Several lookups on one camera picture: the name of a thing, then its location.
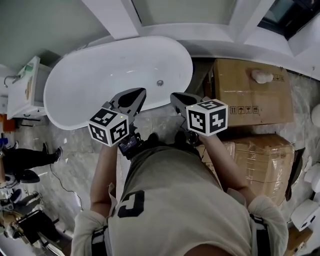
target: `black number print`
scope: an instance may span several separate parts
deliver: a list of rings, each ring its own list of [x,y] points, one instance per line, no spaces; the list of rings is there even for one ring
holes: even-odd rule
[[[128,193],[122,200],[122,203],[128,201],[130,196],[134,195],[134,203],[133,208],[127,209],[126,205],[123,205],[119,208],[118,217],[126,218],[126,217],[138,217],[145,208],[145,192],[143,190],[139,190],[136,192]]]

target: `person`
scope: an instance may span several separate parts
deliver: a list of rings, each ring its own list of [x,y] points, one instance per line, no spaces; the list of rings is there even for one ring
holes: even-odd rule
[[[14,175],[34,167],[53,164],[59,161],[62,153],[62,148],[59,147],[53,154],[49,154],[45,143],[43,143],[42,151],[25,148],[2,150],[0,155],[0,183],[6,182],[6,175]]]
[[[0,227],[2,227],[2,231],[5,230],[8,237],[14,240],[21,237],[19,230],[17,230],[17,219],[26,216],[42,203],[41,195],[36,191],[19,200],[21,195],[21,189],[17,189],[8,199],[0,199]]]
[[[254,195],[219,138],[199,136],[221,187],[181,137],[177,134],[171,146],[149,137],[152,143],[148,139],[131,160],[120,202],[115,197],[117,147],[102,146],[90,210],[75,218],[71,255],[284,254],[285,220],[268,197]]]
[[[15,202],[12,197],[15,196],[17,192],[22,193],[21,189],[18,189],[10,198],[0,199],[0,209],[3,213],[16,212],[21,216],[25,216],[29,214],[37,205],[42,203],[41,195],[36,191],[30,195],[27,195],[24,199]]]

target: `white bathtub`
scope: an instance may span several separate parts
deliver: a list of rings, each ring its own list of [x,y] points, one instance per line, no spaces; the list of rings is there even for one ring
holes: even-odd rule
[[[45,84],[44,108],[57,127],[74,130],[130,88],[146,88],[142,110],[166,105],[171,93],[186,90],[192,73],[189,53],[173,39],[150,36],[106,43],[73,52],[54,67]]]

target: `faucet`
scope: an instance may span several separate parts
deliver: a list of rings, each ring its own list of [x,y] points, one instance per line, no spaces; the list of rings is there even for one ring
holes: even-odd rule
[[[12,82],[12,84],[14,84],[16,81],[18,81],[18,80],[21,79],[21,75],[19,75],[19,74],[18,74],[18,75],[7,75],[7,76],[5,77],[5,79],[4,79],[4,81],[3,81],[4,86],[5,86],[6,88],[8,88],[8,85],[6,84],[7,78],[14,79],[13,82]]]

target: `gray wall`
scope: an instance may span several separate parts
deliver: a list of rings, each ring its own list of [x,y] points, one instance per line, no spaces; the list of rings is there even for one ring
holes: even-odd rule
[[[44,64],[109,35],[81,0],[0,0],[0,64]]]

